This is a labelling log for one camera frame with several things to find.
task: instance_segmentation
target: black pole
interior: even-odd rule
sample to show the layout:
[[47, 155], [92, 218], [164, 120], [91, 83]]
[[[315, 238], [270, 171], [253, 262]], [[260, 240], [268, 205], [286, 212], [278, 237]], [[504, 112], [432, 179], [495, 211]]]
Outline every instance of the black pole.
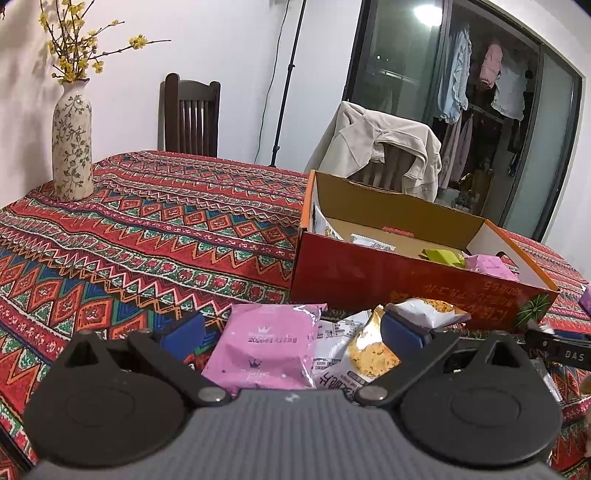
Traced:
[[306, 9], [306, 0], [303, 0], [301, 3], [301, 12], [300, 12], [300, 20], [297, 24], [297, 30], [295, 31], [295, 39], [294, 39], [294, 49], [291, 52], [291, 60], [290, 65], [287, 67], [287, 79], [285, 80], [285, 89], [283, 90], [283, 101], [281, 102], [281, 111], [279, 112], [279, 122], [277, 124], [277, 133], [275, 135], [275, 145], [273, 145], [273, 156], [271, 157], [271, 165], [270, 167], [275, 166], [275, 160], [277, 159], [277, 152], [281, 148], [279, 146], [279, 137], [281, 135], [281, 124], [283, 123], [283, 114], [285, 113], [285, 103], [287, 101], [287, 92], [290, 89], [290, 81], [291, 81], [291, 71], [296, 67], [294, 65], [295, 57], [296, 57], [296, 50], [297, 50], [297, 41], [300, 38], [300, 30], [301, 30], [301, 23], [304, 19], [304, 10]]

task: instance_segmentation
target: flower arrangement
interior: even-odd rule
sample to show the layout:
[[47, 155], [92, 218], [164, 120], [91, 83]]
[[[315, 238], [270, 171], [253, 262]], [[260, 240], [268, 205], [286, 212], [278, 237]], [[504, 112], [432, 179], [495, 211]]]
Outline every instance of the flower arrangement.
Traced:
[[[159, 43], [170, 40], [152, 40], [148, 41], [143, 35], [138, 35], [129, 39], [129, 46], [114, 51], [104, 51], [98, 53], [98, 36], [110, 27], [121, 25], [125, 22], [113, 20], [110, 24], [98, 30], [90, 30], [86, 34], [82, 33], [86, 21], [86, 13], [95, 3], [92, 0], [88, 7], [85, 2], [79, 4], [72, 3], [72, 0], [53, 0], [44, 5], [44, 0], [40, 0], [41, 15], [39, 23], [51, 35], [51, 40], [47, 42], [49, 53], [56, 55], [57, 64], [53, 67], [57, 72], [51, 76], [57, 78], [59, 83], [71, 83], [75, 80], [84, 80], [87, 78], [86, 70], [92, 67], [95, 73], [102, 73], [105, 64], [102, 58], [115, 53], [120, 53], [133, 48], [139, 50], [151, 43]], [[54, 21], [50, 20], [50, 14], [56, 17]]]

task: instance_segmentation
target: black wire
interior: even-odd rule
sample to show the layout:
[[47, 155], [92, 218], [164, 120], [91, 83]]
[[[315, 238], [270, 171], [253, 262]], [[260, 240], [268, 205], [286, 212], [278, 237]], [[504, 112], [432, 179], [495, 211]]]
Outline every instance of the black wire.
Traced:
[[265, 125], [265, 113], [267, 111], [267, 103], [269, 102], [269, 94], [271, 93], [271, 88], [273, 87], [273, 81], [275, 80], [275, 73], [277, 72], [277, 61], [279, 60], [279, 43], [281, 42], [281, 35], [283, 34], [283, 26], [285, 25], [285, 19], [287, 18], [287, 11], [289, 10], [289, 7], [290, 7], [290, 1], [291, 0], [287, 0], [287, 4], [285, 5], [285, 15], [283, 15], [283, 21], [281, 22], [281, 28], [279, 29], [279, 37], [277, 38], [277, 50], [275, 51], [275, 65], [273, 65], [273, 75], [271, 77], [271, 83], [269, 84], [269, 89], [267, 90], [267, 97], [265, 97], [265, 107], [262, 110], [261, 130], [259, 131], [259, 144], [258, 144], [258, 148], [256, 149], [255, 165], [256, 165], [256, 160], [258, 158], [258, 154], [261, 152], [262, 128]]

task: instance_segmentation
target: floral patterned vase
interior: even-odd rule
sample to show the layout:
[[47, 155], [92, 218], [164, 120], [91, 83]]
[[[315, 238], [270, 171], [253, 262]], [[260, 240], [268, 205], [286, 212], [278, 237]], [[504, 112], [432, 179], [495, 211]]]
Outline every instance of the floral patterned vase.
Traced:
[[84, 97], [87, 82], [64, 83], [64, 94], [53, 112], [53, 189], [61, 202], [82, 200], [94, 191], [90, 130], [92, 108]]

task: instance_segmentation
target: open box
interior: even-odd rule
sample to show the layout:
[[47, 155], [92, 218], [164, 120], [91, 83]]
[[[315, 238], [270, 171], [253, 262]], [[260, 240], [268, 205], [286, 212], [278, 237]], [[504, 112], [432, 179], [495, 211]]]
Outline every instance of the open box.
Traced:
[[[344, 240], [314, 233], [322, 216]], [[384, 227], [414, 237], [387, 232]], [[354, 245], [349, 242], [352, 233], [392, 245], [395, 252]], [[519, 268], [519, 281], [423, 260], [418, 255], [426, 248], [505, 254]], [[539, 322], [558, 291], [503, 230], [484, 218], [310, 173], [290, 290], [293, 302], [326, 302], [333, 309], [358, 312], [380, 303], [423, 297], [469, 312], [471, 328], [514, 330], [529, 320]]]

